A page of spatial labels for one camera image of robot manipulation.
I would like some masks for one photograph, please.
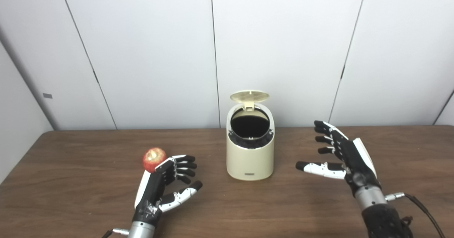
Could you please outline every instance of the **apple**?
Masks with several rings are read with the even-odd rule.
[[[160,148],[149,149],[143,155],[143,167],[147,172],[153,173],[154,169],[161,164],[161,162],[164,162],[165,159],[167,159],[167,155],[164,150]]]

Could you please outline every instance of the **trash can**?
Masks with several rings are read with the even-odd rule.
[[[268,178],[274,170],[274,120],[259,102],[262,91],[239,91],[230,99],[240,104],[227,115],[227,172],[240,180]]]

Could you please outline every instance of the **panel seam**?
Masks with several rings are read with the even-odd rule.
[[[334,111],[334,105],[336,104],[337,94],[339,93],[339,87],[341,86],[342,78],[344,77],[345,66],[347,64],[348,55],[350,53],[351,43],[353,42],[353,37],[355,36],[356,26],[358,25],[358,20],[360,18],[361,9],[363,7],[364,0],[361,0],[360,8],[358,9],[358,15],[356,16],[355,26],[353,26],[353,32],[351,33],[350,43],[348,44],[347,54],[345,55],[344,66],[342,67],[341,77],[339,78],[339,83],[337,84],[336,94],[334,95],[333,105],[331,106],[330,117],[328,118],[328,123],[331,122],[331,117]]]
[[[214,67],[216,70],[216,89],[217,89],[217,115],[219,117],[219,128],[221,128],[221,105],[219,103],[219,80],[218,80],[218,76],[217,76],[216,33],[214,33],[213,0],[211,0],[211,19],[213,21]]]
[[[71,12],[71,8],[70,8],[70,5],[68,4],[67,0],[65,0],[65,3],[66,3],[66,7],[68,8],[68,11],[70,12],[71,19],[73,20],[74,27],[76,28],[77,34],[79,36],[79,39],[81,40],[82,47],[84,48],[84,51],[85,51],[85,55],[87,56],[88,62],[90,63],[90,67],[91,67],[91,70],[93,71],[93,75],[94,75],[94,77],[96,79],[96,82],[98,83],[99,90],[101,91],[101,94],[102,94],[102,96],[104,98],[104,102],[106,103],[107,110],[109,111],[109,114],[110,114],[110,118],[112,118],[112,122],[113,122],[113,125],[115,126],[115,129],[118,129],[117,128],[117,124],[115,123],[115,120],[114,120],[114,116],[112,115],[112,112],[110,111],[109,104],[107,103],[106,96],[104,95],[104,91],[103,91],[103,89],[101,87],[101,84],[99,83],[98,77],[96,76],[96,72],[95,72],[95,70],[93,68],[93,65],[91,63],[90,56],[88,55],[87,48],[85,47],[84,41],[83,41],[81,33],[79,31],[79,28],[77,27],[76,21],[75,21],[74,16],[73,16],[73,12]]]

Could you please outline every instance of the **wooden table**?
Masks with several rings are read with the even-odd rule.
[[[346,127],[361,137],[384,193],[417,196],[447,237],[454,233],[454,127]],[[319,155],[312,128],[278,128],[274,174],[262,181],[231,178],[225,130],[55,131],[42,135],[0,186],[0,237],[100,238],[129,228],[143,169],[143,153],[196,157],[203,188],[166,212],[155,238],[364,238],[360,210],[342,180],[295,169]],[[183,188],[174,182],[167,188]],[[415,237],[437,237],[429,219],[407,199],[392,202],[412,215]]]

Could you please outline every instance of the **black cable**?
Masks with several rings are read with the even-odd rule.
[[[104,233],[104,235],[103,235],[101,238],[107,238],[107,237],[109,237],[109,236],[112,234],[112,231],[113,231],[113,230],[107,231],[106,233]]]
[[[444,236],[443,232],[441,231],[441,228],[438,226],[437,222],[435,221],[435,219],[428,212],[428,209],[426,207],[424,207],[424,205],[416,197],[414,197],[412,195],[409,195],[409,194],[405,194],[405,196],[408,199],[410,199],[410,201],[412,201],[414,204],[416,204],[427,215],[427,217],[430,219],[430,221],[432,222],[433,226],[437,230],[438,234],[440,235],[440,237],[441,238],[446,238]]]

